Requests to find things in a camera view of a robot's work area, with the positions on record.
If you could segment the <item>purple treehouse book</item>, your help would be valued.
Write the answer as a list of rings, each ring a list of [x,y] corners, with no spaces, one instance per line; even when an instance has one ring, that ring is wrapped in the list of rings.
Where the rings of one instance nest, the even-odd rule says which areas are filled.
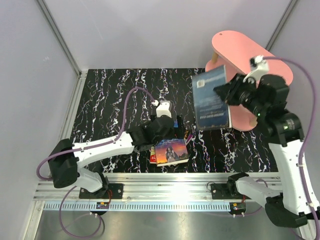
[[[193,138],[193,131],[192,130],[189,130],[189,129],[186,129],[184,131],[184,141],[185,141],[185,144],[188,145],[189,142],[192,140]]]

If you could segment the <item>dark blue hardcover book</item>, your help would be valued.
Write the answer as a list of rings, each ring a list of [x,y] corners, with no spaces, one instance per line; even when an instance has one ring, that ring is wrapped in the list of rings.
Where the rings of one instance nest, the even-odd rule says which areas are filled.
[[[196,129],[211,131],[232,127],[230,108],[214,91],[227,83],[226,67],[221,65],[191,77]]]

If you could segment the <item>blue orange sunset paperback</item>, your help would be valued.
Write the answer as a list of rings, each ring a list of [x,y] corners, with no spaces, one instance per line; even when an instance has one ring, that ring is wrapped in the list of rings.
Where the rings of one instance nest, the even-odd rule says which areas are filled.
[[[184,139],[162,140],[154,147],[156,166],[165,167],[187,163],[189,153]]]

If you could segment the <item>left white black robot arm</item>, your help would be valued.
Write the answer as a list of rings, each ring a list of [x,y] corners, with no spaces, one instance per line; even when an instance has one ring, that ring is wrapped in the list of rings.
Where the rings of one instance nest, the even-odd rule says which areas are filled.
[[[183,137],[184,132],[180,115],[176,119],[152,115],[150,121],[117,136],[82,143],[72,143],[68,138],[60,140],[48,160],[53,186],[56,189],[77,186],[93,199],[109,197],[112,190],[108,178],[101,172],[86,169],[87,165],[114,156],[149,151],[163,140]]]

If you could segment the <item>red 13-storey treehouse book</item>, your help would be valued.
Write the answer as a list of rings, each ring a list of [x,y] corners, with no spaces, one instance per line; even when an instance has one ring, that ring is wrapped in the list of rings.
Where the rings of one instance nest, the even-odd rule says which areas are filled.
[[[157,156],[156,156],[156,152],[155,152],[155,147],[154,146],[152,146],[150,148],[149,163],[150,164],[157,164]]]

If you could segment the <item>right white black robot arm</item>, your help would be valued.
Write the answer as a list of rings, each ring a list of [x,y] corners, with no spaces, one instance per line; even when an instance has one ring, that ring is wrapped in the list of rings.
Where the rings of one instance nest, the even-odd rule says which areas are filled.
[[[242,105],[257,117],[257,127],[267,138],[275,159],[282,190],[273,190],[241,172],[228,177],[226,192],[237,199],[246,196],[261,207],[277,227],[299,228],[308,220],[320,218],[320,204],[315,196],[307,200],[300,169],[305,159],[300,150],[304,132],[299,118],[286,109],[289,86],[278,75],[263,75],[256,83],[252,78],[236,74],[234,78],[213,89],[229,106]]]

